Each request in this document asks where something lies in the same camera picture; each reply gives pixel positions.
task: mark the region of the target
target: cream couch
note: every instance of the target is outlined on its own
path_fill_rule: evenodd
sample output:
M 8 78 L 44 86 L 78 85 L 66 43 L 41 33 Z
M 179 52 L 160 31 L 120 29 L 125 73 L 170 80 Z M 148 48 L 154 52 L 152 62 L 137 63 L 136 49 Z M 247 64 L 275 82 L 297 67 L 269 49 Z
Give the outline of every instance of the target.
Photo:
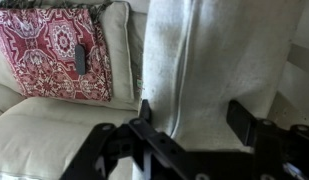
M 143 57 L 142 98 L 149 99 L 154 126 L 186 149 L 241 149 L 225 122 L 227 102 L 238 99 L 256 116 L 267 116 L 302 1 L 155 0 L 147 15 L 148 1 L 130 5 L 134 86 L 135 59 Z M 136 94 L 136 103 L 117 109 L 115 103 L 24 99 L 17 91 L 0 61 L 1 179 L 58 179 L 95 124 L 137 116 Z M 141 178 L 135 166 L 131 172 L 125 159 L 111 178 Z

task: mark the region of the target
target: red patterned pillow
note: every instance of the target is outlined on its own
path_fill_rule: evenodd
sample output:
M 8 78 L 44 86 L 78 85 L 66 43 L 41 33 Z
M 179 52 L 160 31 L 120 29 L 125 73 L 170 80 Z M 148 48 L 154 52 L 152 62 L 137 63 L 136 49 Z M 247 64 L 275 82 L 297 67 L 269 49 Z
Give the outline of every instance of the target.
M 77 44 L 85 75 L 75 69 Z M 24 96 L 111 99 L 109 56 L 87 9 L 0 9 L 0 48 Z

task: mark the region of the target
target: couch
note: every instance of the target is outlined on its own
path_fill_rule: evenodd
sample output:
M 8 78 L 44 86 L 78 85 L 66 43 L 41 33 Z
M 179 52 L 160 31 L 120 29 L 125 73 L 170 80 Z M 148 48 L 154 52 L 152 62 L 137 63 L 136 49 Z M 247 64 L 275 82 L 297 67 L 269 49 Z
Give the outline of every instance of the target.
M 58 179 L 93 126 L 136 117 L 140 99 L 150 102 L 153 126 L 186 149 L 243 149 L 225 123 L 230 99 L 267 116 L 302 1 L 128 2 L 132 101 L 24 98 L 0 53 L 0 179 Z M 111 178 L 142 176 L 124 159 Z

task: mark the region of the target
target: paisley pattern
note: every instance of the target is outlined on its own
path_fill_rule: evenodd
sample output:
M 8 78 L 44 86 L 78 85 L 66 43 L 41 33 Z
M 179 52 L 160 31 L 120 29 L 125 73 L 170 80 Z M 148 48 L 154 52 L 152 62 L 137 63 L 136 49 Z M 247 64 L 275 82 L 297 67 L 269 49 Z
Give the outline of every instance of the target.
M 85 75 L 75 70 L 77 44 L 85 48 Z M 24 96 L 111 99 L 104 36 L 86 9 L 0 9 L 0 48 Z

